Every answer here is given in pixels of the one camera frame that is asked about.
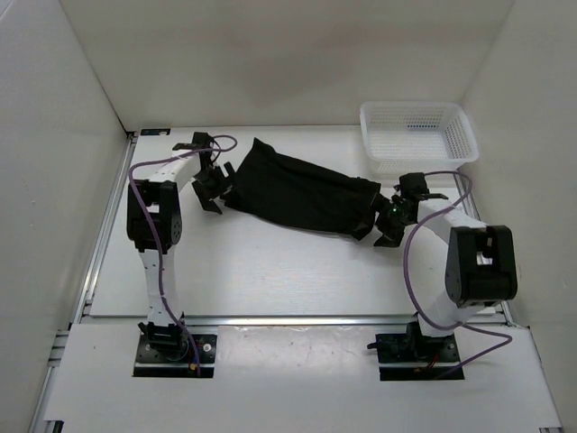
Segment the black shorts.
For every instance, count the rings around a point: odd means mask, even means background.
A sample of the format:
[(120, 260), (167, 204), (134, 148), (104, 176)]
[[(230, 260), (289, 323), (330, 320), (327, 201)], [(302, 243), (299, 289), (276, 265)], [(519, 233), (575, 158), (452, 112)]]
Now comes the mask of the black shorts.
[(278, 153), (253, 140), (224, 204), (280, 226), (363, 239), (381, 185)]

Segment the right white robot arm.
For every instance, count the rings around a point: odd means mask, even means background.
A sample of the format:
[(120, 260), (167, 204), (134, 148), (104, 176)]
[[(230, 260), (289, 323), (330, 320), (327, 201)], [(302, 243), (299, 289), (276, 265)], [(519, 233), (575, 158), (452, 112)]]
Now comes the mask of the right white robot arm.
[[(374, 205), (377, 246), (403, 250), (403, 278), (416, 309), (418, 330), (405, 338), (410, 357), (424, 361), (437, 347), (437, 338), (454, 330), (478, 312), (517, 296), (517, 266), (513, 235), (506, 226), (489, 226), (466, 215), (443, 194), (380, 197)], [(426, 228), (447, 245), (444, 288), (426, 307), (418, 304), (408, 260), (417, 230)]]

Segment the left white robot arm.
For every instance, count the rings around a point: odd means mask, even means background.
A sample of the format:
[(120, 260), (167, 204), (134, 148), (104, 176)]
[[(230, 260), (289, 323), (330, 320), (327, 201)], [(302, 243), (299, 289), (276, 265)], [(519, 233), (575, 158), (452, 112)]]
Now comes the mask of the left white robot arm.
[(189, 349), (176, 288), (175, 252), (183, 232), (179, 193), (191, 186), (205, 211), (219, 213), (215, 200), (234, 185), (233, 165), (219, 166), (211, 153), (176, 151), (128, 171), (126, 231), (141, 258), (149, 307), (139, 328), (170, 361), (182, 359)]

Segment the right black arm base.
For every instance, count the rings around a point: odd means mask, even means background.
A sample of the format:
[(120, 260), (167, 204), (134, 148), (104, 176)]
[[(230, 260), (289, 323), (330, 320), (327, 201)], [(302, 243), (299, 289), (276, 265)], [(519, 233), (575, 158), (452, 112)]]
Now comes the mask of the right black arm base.
[(465, 379), (454, 334), (424, 336), (417, 322), (403, 333), (376, 334), (366, 348), (377, 355), (381, 382)]

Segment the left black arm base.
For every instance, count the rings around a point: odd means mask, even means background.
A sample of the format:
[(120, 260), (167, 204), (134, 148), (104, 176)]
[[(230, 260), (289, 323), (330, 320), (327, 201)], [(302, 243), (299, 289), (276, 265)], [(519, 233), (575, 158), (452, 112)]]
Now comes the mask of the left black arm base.
[(177, 325), (141, 322), (133, 377), (211, 379), (215, 373), (216, 334), (193, 334), (192, 345)]

